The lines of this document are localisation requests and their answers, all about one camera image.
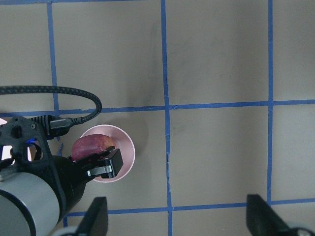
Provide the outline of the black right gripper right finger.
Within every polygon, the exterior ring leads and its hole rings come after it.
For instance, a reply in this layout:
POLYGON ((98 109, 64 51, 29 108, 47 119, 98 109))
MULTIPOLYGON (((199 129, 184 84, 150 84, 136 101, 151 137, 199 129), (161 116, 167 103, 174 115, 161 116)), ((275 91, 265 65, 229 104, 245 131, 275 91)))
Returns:
POLYGON ((297 236, 258 194, 247 195, 246 226, 252 236, 297 236))

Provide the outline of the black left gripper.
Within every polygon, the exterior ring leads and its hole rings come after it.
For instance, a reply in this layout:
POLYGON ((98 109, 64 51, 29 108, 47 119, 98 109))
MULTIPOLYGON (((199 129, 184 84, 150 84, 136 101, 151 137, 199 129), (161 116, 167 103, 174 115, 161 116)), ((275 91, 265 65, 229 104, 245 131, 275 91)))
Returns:
POLYGON ((114 178, 123 166, 119 148, 87 155, 78 160, 53 156, 46 131, 38 118, 13 117, 0 126, 0 146, 11 147, 11 158, 0 162, 0 181, 35 177, 54 192, 62 219, 80 201, 89 178, 114 178))

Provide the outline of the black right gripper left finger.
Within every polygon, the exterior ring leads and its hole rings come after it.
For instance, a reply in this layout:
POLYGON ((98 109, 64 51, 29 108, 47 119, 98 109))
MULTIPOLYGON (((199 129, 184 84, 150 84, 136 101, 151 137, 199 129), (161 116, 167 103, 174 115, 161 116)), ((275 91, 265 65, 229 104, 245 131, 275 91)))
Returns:
POLYGON ((105 236, 108 232, 106 197, 96 197, 75 231, 76 236, 105 236))

